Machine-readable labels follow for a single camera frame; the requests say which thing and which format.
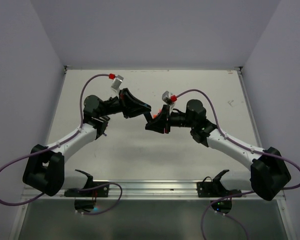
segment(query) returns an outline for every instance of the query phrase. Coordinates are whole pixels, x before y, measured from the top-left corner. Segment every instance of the gray wall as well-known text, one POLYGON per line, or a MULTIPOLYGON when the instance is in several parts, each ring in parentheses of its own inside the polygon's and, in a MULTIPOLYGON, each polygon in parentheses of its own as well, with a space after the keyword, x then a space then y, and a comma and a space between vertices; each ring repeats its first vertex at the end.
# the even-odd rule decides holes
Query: gray wall
POLYGON ((75 68, 232 68, 248 59, 279 0, 32 0, 75 68))
MULTIPOLYGON (((0 0, 0 166, 45 140, 63 73, 30 1, 0 0)), ((20 200, 25 164, 0 176, 3 199, 20 200)), ((0 240, 8 238, 16 210, 0 205, 0 240)))
MULTIPOLYGON (((243 73, 263 146, 300 165, 300 0, 281 1, 243 73)), ((300 189, 286 199, 300 239, 300 189)))

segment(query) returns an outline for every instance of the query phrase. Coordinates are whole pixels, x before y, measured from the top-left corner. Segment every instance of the red connector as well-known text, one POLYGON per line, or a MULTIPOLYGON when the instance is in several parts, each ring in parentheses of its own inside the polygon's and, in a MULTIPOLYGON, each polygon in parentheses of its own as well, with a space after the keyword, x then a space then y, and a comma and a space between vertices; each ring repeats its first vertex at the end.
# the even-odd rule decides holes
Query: red connector
POLYGON ((109 79, 112 79, 112 80, 113 80, 114 78, 115 78, 115 74, 113 74, 113 73, 111 74, 111 73, 110 73, 110 74, 109 74, 109 79))
POLYGON ((172 95, 170 99, 171 99, 171 101, 172 101, 172 102, 175 102, 175 101, 177 101, 177 97, 176 97, 176 95, 172 95))

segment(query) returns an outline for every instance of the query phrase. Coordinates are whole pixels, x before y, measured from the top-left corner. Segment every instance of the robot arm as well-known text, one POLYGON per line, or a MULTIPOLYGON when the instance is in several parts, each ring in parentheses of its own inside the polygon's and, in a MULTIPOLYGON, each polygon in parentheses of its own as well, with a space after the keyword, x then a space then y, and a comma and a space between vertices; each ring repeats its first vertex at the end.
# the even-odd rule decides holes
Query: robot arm
POLYGON ((190 134, 197 143, 225 153, 250 171, 234 174, 229 170, 224 170, 212 182, 203 182, 203 188, 222 197, 230 195, 235 190, 253 190, 261 198, 269 201, 290 181, 290 173, 283 161, 254 152, 259 151, 280 156, 278 150, 272 147, 264 150, 252 146, 227 133, 224 137, 217 126, 206 118, 206 109, 201 101, 190 100, 186 105, 186 112, 181 112, 171 109, 174 101, 171 100, 172 97, 166 95, 165 93, 162 99, 168 104, 163 105, 162 111, 155 118, 149 114, 145 115, 146 130, 168 134, 173 126, 191 128, 190 134), (250 151, 244 150, 231 140, 235 140, 250 151))
POLYGON ((36 153, 57 146, 53 150, 29 158, 23 175, 25 184, 49 196, 55 195, 61 189, 93 187, 93 177, 88 173, 80 170, 64 171, 67 160, 82 147, 104 134, 110 120, 108 115, 123 113, 127 119, 151 111, 151 106, 135 98, 127 88, 118 89, 119 84, 117 83, 121 83, 122 79, 122 77, 117 76, 112 85, 112 89, 118 96, 106 101, 102 101, 95 95, 86 97, 83 122, 78 128, 55 143, 47 146, 38 144, 32 149, 31 153, 36 153))

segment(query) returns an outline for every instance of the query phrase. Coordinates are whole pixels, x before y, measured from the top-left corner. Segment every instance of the purple cable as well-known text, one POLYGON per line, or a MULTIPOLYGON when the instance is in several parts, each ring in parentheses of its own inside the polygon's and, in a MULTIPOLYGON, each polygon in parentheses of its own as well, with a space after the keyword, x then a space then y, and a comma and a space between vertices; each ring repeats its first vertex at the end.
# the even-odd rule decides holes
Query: purple cable
POLYGON ((96 189, 104 188, 104 187, 109 186, 109 185, 116 185, 116 186, 118 186, 120 188, 121 192, 120 192, 119 198, 116 200, 116 202, 112 206, 110 206, 109 208, 107 208, 107 209, 105 209, 103 211, 98 211, 98 212, 95 212, 95 213, 94 212, 92 212, 92 213, 91 212, 83 212, 84 215, 90 215, 90 216, 91 215, 99 215, 99 214, 103 214, 103 213, 111 210, 112 208, 114 208, 119 203, 119 201, 120 201, 120 199, 122 197, 122 194, 123 194, 123 189, 116 182, 112 182, 112 183, 109 182, 109 183, 105 183, 105 184, 102 184, 102 185, 99 185, 99 186, 95 186, 95 187, 92 187, 92 188, 78 189, 77 190, 78 192, 89 192, 89 191, 93 191, 93 190, 96 190, 96 189))
MULTIPOLYGON (((215 112, 214 106, 213 106, 213 104, 212 104, 210 98, 207 96, 207 94, 205 94, 204 92, 202 92, 201 90, 198 90, 198 89, 189 89, 189 90, 184 91, 184 92, 180 93, 179 95, 177 95, 176 98, 179 98, 179 97, 181 97, 181 96, 183 96, 183 95, 185 95, 185 94, 187 94, 187 93, 189 93, 189 92, 193 92, 193 91, 202 94, 202 95, 207 99, 207 101, 209 102, 209 104, 210 104, 210 106, 211 106, 211 109, 212 109, 212 112, 213 112, 214 119, 215 119, 215 124, 216 124, 216 126, 217 126, 219 132, 221 133, 221 135, 222 135, 224 138, 228 139, 231 143, 233 143, 233 144, 239 146, 240 148, 242 148, 242 149, 244 149, 244 150, 246 150, 246 151, 250 151, 251 149, 249 149, 248 147, 245 147, 245 146, 243 146, 242 144, 236 142, 235 140, 229 138, 229 137, 226 136, 225 133, 221 130, 221 127, 220 127, 220 125, 219 125, 218 118, 217 118, 217 116, 216 116, 216 112, 215 112)), ((293 165, 293 166, 294 166, 295 168, 297 168, 297 169, 299 170, 299 172, 300 172, 300 167, 299 167, 297 164, 295 164, 294 162, 292 162, 291 160, 289 160, 289 159, 286 159, 286 158, 284 158, 284 157, 282 157, 282 156, 277 156, 277 155, 274 155, 274 154, 269 154, 269 153, 266 153, 266 152, 261 152, 261 151, 254 151, 254 152, 257 153, 257 154, 260 154, 260 155, 264 155, 264 156, 268 156, 268 157, 270 156, 270 157, 274 157, 274 158, 277 158, 277 159, 279 159, 279 160, 285 161, 285 162, 287 162, 287 163, 293 165)), ((291 189, 296 189, 296 188, 299 188, 299 187, 300 187, 300 183, 297 184, 297 185, 294 185, 294 186, 284 187, 283 190, 289 190, 289 189, 291 190, 291 189)), ((204 216, 206 215, 206 212, 208 211, 208 209, 209 209, 214 203, 217 203, 218 201, 221 201, 221 200, 226 199, 226 198, 232 198, 232 197, 238 197, 238 196, 240 197, 240 196, 247 195, 247 194, 251 194, 251 193, 254 193, 254 192, 253 192, 253 191, 250 191, 250 192, 245 192, 245 193, 242 193, 242 194, 239 193, 239 194, 236 194, 236 195, 234 194, 234 195, 225 196, 225 197, 219 198, 219 199, 213 201, 211 204, 209 204, 208 207, 204 210, 204 213, 203 213, 202 218, 201 218, 201 226, 200 226, 200 227, 201 227, 201 231, 202 231, 202 236, 203 236, 203 238, 204 238, 205 240, 207 239, 206 236, 205 236, 205 234, 204 234, 204 230, 203 230, 203 220, 204 220, 204 216)), ((243 228, 243 230, 244 230, 244 232, 245 232, 245 234, 246 234, 247 239, 249 239, 248 232, 247 232, 247 230, 245 229, 245 227, 243 226, 243 224, 241 224, 238 220, 236 220, 236 219, 235 219, 234 217, 232 217, 232 216, 229 216, 229 215, 226 215, 226 216, 227 216, 228 218, 231 218, 232 220, 236 221, 237 223, 239 223, 240 226, 243 228)))
MULTIPOLYGON (((92 81, 93 79, 95 79, 97 77, 108 77, 108 76, 109 76, 108 74, 97 74, 97 75, 91 77, 89 80, 87 80, 87 82, 83 86, 82 91, 81 91, 81 95, 80 95, 80 117, 81 117, 81 122, 80 122, 80 127, 79 128, 82 128, 82 126, 83 126, 82 99, 83 99, 83 93, 84 93, 84 90, 85 90, 86 86, 89 84, 90 81, 92 81)), ((72 140, 79 133, 80 133, 80 131, 77 130, 72 136, 70 136, 69 138, 67 138, 64 141, 60 142, 60 145, 63 145, 65 143, 67 143, 68 141, 72 140)), ((34 157, 34 156, 40 155, 40 154, 45 153, 45 152, 47 152, 49 150, 56 149, 57 147, 58 147, 58 145, 55 145, 55 146, 49 147, 47 149, 44 149, 42 151, 38 151, 38 152, 35 152, 35 153, 27 154, 25 156, 21 156, 21 157, 15 159, 15 160, 12 160, 9 163, 5 164, 4 166, 0 167, 0 173, 1 173, 1 171, 3 171, 5 168, 9 167, 12 164, 15 164, 15 163, 17 163, 17 162, 19 162, 19 161, 21 161, 23 159, 29 158, 29 157, 34 157)), ((23 202, 20 202, 20 203, 19 202, 17 202, 17 203, 7 202, 7 201, 4 201, 4 200, 0 199, 0 204, 6 205, 6 206, 20 206, 20 205, 31 203, 31 202, 33 202, 34 200, 38 199, 39 197, 41 197, 43 195, 44 195, 44 193, 41 193, 41 194, 37 195, 36 197, 34 197, 32 199, 29 199, 27 201, 23 201, 23 202)))

